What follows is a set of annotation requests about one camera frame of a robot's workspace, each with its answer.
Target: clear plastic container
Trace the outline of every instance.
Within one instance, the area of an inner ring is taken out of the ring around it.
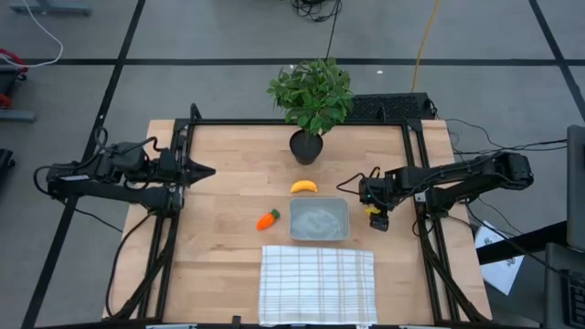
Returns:
[[[291,200],[291,238],[341,241],[349,237],[349,210],[340,197],[296,197]]]

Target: wooden tabletop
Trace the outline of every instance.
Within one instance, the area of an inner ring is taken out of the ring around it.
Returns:
[[[151,121],[148,136],[159,146],[169,145],[173,121]],[[453,162],[445,122],[423,122],[431,166]],[[337,126],[324,136],[324,149],[311,165],[297,164],[289,149],[292,126],[198,126],[191,158],[217,169],[186,191],[175,256],[166,298],[166,322],[229,323],[241,315],[245,324],[258,322],[261,247],[294,245],[371,250],[375,255],[376,305],[379,324],[432,324],[431,304],[419,238],[411,232],[415,220],[412,200],[389,213],[388,232],[368,225],[357,196],[335,186],[356,173],[367,175],[378,165],[382,171],[406,165],[399,127]],[[411,135],[417,164],[416,137]],[[151,157],[156,156],[147,149]],[[291,195],[291,184],[310,179],[319,192]],[[348,188],[357,189],[357,181]],[[343,242],[301,242],[289,237],[289,203],[299,196],[338,196],[349,205],[350,237]],[[282,218],[258,232],[256,221],[277,208]],[[124,234],[145,215],[130,206]],[[451,215],[467,220],[463,206]],[[112,286],[114,311],[132,294],[144,276],[154,228],[149,219],[128,238],[118,261]],[[471,230],[452,219],[443,220],[452,276],[469,300],[491,318],[484,282]],[[437,276],[443,317],[448,318],[444,287]],[[154,283],[149,314],[159,282]]]

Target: potted plant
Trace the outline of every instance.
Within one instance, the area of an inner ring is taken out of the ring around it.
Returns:
[[[300,63],[291,74],[279,72],[267,92],[274,105],[285,112],[286,122],[296,122],[301,130],[290,140],[291,151],[303,165],[311,164],[323,149],[323,136],[346,119],[353,94],[349,73],[333,58]]]

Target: white dish towel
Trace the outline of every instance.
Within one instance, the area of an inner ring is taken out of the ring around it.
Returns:
[[[262,247],[260,325],[377,324],[374,254]]]

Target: orange carrot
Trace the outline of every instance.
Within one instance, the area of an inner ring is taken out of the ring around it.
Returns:
[[[262,216],[262,218],[260,218],[258,224],[256,224],[256,229],[263,230],[269,228],[272,224],[274,224],[274,221],[278,219],[280,216],[281,214],[278,212],[278,210],[273,209],[271,212],[265,214],[264,216]]]

